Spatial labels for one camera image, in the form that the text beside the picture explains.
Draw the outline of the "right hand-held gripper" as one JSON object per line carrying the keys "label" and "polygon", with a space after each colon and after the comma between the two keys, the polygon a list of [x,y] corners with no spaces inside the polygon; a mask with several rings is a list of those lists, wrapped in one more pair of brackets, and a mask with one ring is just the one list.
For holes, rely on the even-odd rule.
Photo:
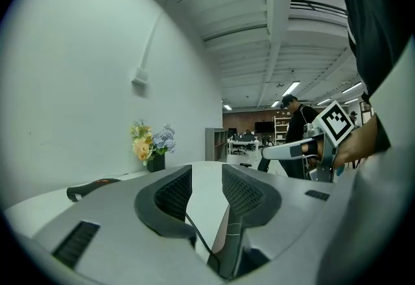
{"label": "right hand-held gripper", "polygon": [[[263,159],[303,159],[305,177],[311,181],[333,182],[333,163],[338,147],[354,129],[348,114],[335,100],[311,123],[303,127],[304,142],[291,142],[262,149]],[[306,153],[302,145],[306,144]]]}

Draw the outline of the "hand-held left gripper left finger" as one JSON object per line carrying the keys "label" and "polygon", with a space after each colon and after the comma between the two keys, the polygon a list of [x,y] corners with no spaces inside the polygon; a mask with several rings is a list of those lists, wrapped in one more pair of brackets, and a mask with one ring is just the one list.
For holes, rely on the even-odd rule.
{"label": "hand-held left gripper left finger", "polygon": [[155,248],[194,248],[196,229],[185,222],[193,193],[192,166],[161,171],[140,188],[134,210],[143,224],[143,235]]}

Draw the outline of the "person's right hand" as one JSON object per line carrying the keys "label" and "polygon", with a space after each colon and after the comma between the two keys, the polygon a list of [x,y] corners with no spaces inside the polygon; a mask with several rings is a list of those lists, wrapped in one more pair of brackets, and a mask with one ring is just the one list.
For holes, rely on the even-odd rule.
{"label": "person's right hand", "polygon": [[353,130],[339,144],[333,167],[338,168],[344,163],[373,155],[375,153],[377,131],[377,115],[373,115],[366,124]]}

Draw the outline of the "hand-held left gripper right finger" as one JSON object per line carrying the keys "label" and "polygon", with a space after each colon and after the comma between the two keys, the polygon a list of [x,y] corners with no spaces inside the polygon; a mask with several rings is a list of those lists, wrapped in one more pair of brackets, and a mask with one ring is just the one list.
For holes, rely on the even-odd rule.
{"label": "hand-held left gripper right finger", "polygon": [[281,194],[272,174],[241,165],[222,165],[222,193],[242,228],[266,225],[279,211]]}

